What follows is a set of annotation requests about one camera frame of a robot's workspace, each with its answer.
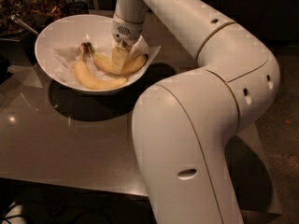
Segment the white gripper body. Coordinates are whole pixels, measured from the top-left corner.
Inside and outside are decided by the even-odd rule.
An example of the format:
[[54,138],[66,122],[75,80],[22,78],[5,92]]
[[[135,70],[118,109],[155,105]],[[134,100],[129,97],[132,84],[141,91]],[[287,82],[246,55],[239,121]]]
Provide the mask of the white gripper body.
[[121,18],[114,14],[112,21],[112,36],[117,43],[123,42],[128,46],[134,45],[142,34],[144,17]]

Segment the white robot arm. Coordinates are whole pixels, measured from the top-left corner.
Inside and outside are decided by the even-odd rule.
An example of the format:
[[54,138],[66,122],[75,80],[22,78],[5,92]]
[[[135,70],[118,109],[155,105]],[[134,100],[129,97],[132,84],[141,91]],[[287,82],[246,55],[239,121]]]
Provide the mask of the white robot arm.
[[254,35],[200,0],[117,0],[112,33],[131,44],[150,9],[197,63],[138,98],[137,163],[157,224],[243,224],[225,146],[273,103],[278,62]]

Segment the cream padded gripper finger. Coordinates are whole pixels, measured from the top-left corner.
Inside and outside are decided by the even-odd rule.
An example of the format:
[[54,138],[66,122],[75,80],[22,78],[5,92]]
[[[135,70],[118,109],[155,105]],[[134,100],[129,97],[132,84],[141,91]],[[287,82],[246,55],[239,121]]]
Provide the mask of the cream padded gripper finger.
[[114,46],[112,49],[112,70],[120,75],[125,65],[129,50],[125,47]]

